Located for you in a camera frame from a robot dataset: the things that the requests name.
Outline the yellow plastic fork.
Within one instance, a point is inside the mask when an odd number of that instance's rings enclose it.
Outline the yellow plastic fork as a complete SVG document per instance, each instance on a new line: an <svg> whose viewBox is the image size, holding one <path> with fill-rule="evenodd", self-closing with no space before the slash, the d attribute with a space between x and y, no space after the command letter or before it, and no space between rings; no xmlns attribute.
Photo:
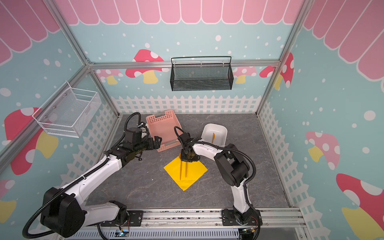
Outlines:
<svg viewBox="0 0 384 240"><path fill-rule="evenodd" d="M183 175L184 179L186 179L188 177L188 163L187 162L184 162L184 175Z"/></svg>

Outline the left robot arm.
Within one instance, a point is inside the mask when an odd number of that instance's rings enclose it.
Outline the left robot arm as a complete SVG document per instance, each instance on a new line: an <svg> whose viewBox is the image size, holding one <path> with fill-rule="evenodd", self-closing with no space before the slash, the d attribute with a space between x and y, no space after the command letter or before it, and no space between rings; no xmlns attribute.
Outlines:
<svg viewBox="0 0 384 240"><path fill-rule="evenodd" d="M54 233L68 238L83 227L110 222L123 226L130 221L127 206L118 201L84 207L86 198L111 175L134 159L142 160L144 151L160 148L162 138L151 137L147 125L138 121L136 127L124 128L121 138L91 169L60 189L44 194L42 206L25 224L26 239L42 238Z"/></svg>

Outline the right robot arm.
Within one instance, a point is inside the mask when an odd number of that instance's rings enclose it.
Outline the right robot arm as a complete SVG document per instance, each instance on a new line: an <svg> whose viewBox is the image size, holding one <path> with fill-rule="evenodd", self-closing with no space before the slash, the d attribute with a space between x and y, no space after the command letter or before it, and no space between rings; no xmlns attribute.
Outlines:
<svg viewBox="0 0 384 240"><path fill-rule="evenodd" d="M222 178L231 186L234 216L224 218L243 226L254 224L259 229L263 222L260 212L250 201L247 188L247 184L256 175L252 159L232 144L221 147L204 141L187 141L182 146L183 162L197 162L201 156L214 160Z"/></svg>

